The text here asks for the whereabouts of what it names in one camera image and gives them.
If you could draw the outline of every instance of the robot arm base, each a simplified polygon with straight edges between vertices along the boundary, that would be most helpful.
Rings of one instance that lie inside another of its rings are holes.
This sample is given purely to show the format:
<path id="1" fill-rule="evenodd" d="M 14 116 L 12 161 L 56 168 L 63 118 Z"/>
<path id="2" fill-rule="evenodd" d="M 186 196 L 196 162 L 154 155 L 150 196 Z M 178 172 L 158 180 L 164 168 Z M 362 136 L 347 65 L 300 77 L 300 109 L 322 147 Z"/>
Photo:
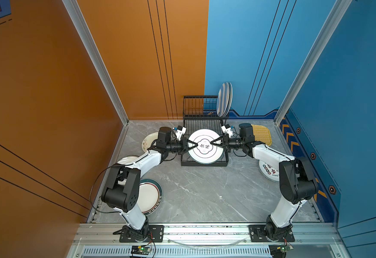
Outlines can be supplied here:
<path id="1" fill-rule="evenodd" d="M 143 224 L 140 230 L 135 230 L 129 226 L 123 226 L 120 234 L 126 239 L 126 242 L 135 242 L 135 240 L 138 242 L 142 242 L 148 237 L 148 231 L 149 231 L 148 218 L 146 218 L 145 223 Z"/>
<path id="2" fill-rule="evenodd" d="M 268 215 L 267 223 L 265 226 L 267 238 L 271 241 L 280 241 L 285 238 L 288 239 L 292 227 L 293 227 L 292 224 L 289 224 L 286 227 L 277 227 L 276 224 L 271 219 L 271 215 Z"/>

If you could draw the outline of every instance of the black mounting bracket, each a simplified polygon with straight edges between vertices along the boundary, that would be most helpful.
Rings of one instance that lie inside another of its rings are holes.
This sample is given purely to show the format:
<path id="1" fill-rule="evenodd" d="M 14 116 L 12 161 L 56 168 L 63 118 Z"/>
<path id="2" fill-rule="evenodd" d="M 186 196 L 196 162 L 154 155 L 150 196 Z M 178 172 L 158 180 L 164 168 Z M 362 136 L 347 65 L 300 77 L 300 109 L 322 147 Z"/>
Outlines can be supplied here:
<path id="1" fill-rule="evenodd" d="M 149 225 L 148 226 L 148 237 L 143 241 L 137 241 L 132 235 L 128 235 L 126 233 L 122 233 L 119 239 L 121 243 L 149 243 L 151 241 L 151 233 L 152 233 L 152 240 L 155 243 L 161 243 L 164 238 L 164 225 Z"/>
<path id="2" fill-rule="evenodd" d="M 265 225 L 248 225 L 248 230 L 250 232 L 250 237 L 251 237 L 252 242 L 274 242 L 274 241 L 270 241 L 267 238 Z M 289 233 L 286 235 L 285 240 L 287 240 L 287 242 L 295 241 L 294 235 L 291 229 L 289 230 Z"/>

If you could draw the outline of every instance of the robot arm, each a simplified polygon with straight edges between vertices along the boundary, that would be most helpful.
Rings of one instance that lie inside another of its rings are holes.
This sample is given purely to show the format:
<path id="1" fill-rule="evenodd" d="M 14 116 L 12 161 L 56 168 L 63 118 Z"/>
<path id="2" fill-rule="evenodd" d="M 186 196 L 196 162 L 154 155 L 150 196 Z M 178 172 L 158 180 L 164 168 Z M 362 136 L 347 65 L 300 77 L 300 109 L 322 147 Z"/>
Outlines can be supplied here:
<path id="1" fill-rule="evenodd" d="M 231 149 L 241 148 L 248 156 L 269 163 L 280 172 L 280 191 L 282 197 L 272 214 L 267 218 L 265 235 L 278 241 L 285 238 L 292 227 L 292 219 L 298 209 L 318 191 L 314 173 L 307 158 L 296 158 L 278 152 L 263 142 L 255 141 L 253 127 L 249 123 L 240 124 L 240 137 L 231 138 L 229 125 L 223 126 L 224 135 L 211 143 Z M 161 127 L 156 145 L 131 164 L 113 166 L 102 192 L 102 201 L 117 210 L 126 220 L 122 234 L 143 241 L 148 235 L 148 219 L 139 209 L 136 201 L 139 196 L 139 181 L 154 166 L 163 162 L 169 153 L 182 154 L 196 148 L 197 143 L 182 137 L 185 128 Z M 126 179 L 125 185 L 120 181 Z"/>
<path id="2" fill-rule="evenodd" d="M 171 128 L 161 127 L 155 146 L 152 144 L 147 152 L 132 163 L 115 164 L 109 171 L 101 199 L 124 218 L 126 226 L 122 228 L 122 234 L 127 238 L 143 241 L 148 235 L 148 219 L 136 203 L 139 197 L 140 178 L 151 168 L 165 161 L 169 153 L 181 154 L 198 146 L 184 137 L 181 140 L 186 128 L 179 126 L 174 130 L 175 139 L 172 140 Z M 194 146 L 188 148 L 188 142 L 193 143 Z"/>
<path id="3" fill-rule="evenodd" d="M 249 123 L 239 125 L 240 139 L 228 139 L 231 137 L 229 126 L 223 127 L 223 131 L 227 131 L 227 146 L 242 148 L 248 156 L 262 160 L 280 172 L 282 196 L 274 212 L 267 218 L 265 233 L 272 241 L 284 239 L 291 230 L 294 215 L 319 190 L 309 160 L 286 155 L 255 141 L 253 127 Z"/>

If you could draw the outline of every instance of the blue striped plate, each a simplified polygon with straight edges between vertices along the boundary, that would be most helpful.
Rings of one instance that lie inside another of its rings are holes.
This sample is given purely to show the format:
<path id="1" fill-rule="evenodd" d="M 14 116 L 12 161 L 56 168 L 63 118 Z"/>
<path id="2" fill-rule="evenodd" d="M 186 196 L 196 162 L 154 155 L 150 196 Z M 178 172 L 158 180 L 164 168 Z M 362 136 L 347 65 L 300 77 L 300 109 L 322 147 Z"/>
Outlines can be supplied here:
<path id="1" fill-rule="evenodd" d="M 219 92 L 218 99 L 216 100 L 216 113 L 218 116 L 223 116 L 228 106 L 230 97 L 230 87 L 228 83 L 223 83 Z"/>

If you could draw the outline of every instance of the woven placemat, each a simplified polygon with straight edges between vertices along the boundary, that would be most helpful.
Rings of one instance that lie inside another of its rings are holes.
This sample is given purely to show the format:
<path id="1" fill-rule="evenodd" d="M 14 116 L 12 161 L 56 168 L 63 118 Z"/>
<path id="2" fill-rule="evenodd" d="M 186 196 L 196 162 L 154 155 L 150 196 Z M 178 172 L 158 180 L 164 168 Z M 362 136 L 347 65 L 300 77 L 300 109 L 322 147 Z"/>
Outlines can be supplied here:
<path id="1" fill-rule="evenodd" d="M 271 133 L 270 130 L 265 126 L 258 126 L 258 125 L 252 125 L 253 126 L 253 133 L 256 141 L 263 142 L 270 146 L 273 144 L 273 140 L 271 139 Z"/>

